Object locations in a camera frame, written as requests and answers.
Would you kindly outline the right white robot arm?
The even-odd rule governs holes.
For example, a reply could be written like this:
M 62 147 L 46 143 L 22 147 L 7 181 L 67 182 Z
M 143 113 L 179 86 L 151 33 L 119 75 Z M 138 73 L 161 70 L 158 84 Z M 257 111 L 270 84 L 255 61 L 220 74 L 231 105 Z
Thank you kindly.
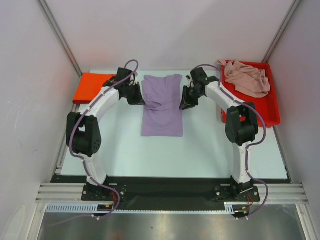
M 180 110 L 192 109 L 199 105 L 203 96 L 213 100 L 225 113 L 225 134 L 233 147 L 233 173 L 227 193 L 221 188 L 216 192 L 218 200 L 233 198 L 237 201 L 247 199 L 254 188 L 252 178 L 248 174 L 248 146 L 256 139 L 259 132 L 255 105 L 245 103 L 227 90 L 216 76 L 208 76 L 204 65 L 195 67 L 190 72 L 190 84 L 182 89 Z

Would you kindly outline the purple t-shirt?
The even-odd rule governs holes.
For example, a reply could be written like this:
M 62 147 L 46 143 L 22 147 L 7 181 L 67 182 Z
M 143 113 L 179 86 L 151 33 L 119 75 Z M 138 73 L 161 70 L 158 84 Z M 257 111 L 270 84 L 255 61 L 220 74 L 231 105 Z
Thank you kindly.
M 143 137 L 182 137 L 183 113 L 180 110 L 180 74 L 156 77 L 145 75 L 142 83 L 145 106 L 141 135 Z

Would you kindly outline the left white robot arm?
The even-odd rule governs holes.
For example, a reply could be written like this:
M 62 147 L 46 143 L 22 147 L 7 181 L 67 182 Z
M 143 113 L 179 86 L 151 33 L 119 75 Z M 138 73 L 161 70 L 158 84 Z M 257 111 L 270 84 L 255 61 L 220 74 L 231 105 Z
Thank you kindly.
M 105 183 L 107 173 L 101 160 L 94 157 L 102 146 L 100 121 L 122 98 L 130 106 L 144 106 L 140 84 L 136 82 L 136 70 L 120 67 L 115 76 L 107 80 L 97 96 L 80 112 L 67 115 L 66 145 L 74 158 L 81 160 L 87 183 L 93 185 L 92 194 L 99 200 L 110 195 Z

